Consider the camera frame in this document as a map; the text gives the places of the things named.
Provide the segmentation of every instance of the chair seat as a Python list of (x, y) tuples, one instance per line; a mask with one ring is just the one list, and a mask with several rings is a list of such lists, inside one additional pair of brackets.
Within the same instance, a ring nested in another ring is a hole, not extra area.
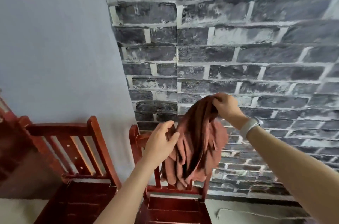
[(116, 187), (107, 183), (63, 184), (35, 224), (92, 224), (115, 193)]
[(205, 203), (198, 199), (151, 196), (142, 202), (135, 224), (211, 224)]

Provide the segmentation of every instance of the wristwatch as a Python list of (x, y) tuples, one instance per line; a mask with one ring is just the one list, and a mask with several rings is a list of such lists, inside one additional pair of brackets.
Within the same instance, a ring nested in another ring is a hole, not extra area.
[(263, 124), (262, 120), (258, 117), (253, 117), (248, 120), (248, 122), (243, 125), (243, 127), (240, 129), (240, 136), (243, 138), (246, 138), (247, 133), (254, 128), (255, 126), (261, 126)]

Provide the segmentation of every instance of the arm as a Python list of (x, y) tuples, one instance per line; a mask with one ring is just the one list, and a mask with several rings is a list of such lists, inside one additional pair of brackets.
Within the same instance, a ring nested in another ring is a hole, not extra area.
[[(218, 93), (213, 104), (236, 129), (248, 121), (237, 100)], [(247, 137), (273, 173), (303, 208), (322, 224), (339, 223), (339, 174), (315, 158), (256, 126)]]
[(140, 206), (142, 195), (154, 169), (172, 152), (179, 133), (176, 132), (170, 141), (165, 133), (173, 121), (159, 124), (147, 141), (142, 159), (136, 164), (131, 175), (121, 189), (102, 211), (94, 224), (133, 224)]

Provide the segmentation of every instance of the brown garment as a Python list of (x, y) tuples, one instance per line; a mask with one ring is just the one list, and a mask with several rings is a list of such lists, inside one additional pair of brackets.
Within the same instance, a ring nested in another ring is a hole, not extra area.
[(180, 136), (173, 151), (162, 163), (161, 180), (183, 190), (191, 180), (205, 181), (221, 160), (221, 150), (228, 141), (226, 128), (216, 120), (218, 111), (207, 96), (196, 102), (182, 117), (175, 130)]

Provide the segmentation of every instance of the person's left arm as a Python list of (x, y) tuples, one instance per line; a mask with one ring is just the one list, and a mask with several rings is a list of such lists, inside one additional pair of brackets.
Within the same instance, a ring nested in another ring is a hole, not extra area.
[(179, 138), (176, 132), (170, 141), (165, 133), (173, 121), (159, 124), (146, 143), (142, 159), (131, 175), (102, 211), (94, 224), (133, 224), (147, 183), (154, 171), (172, 152)]

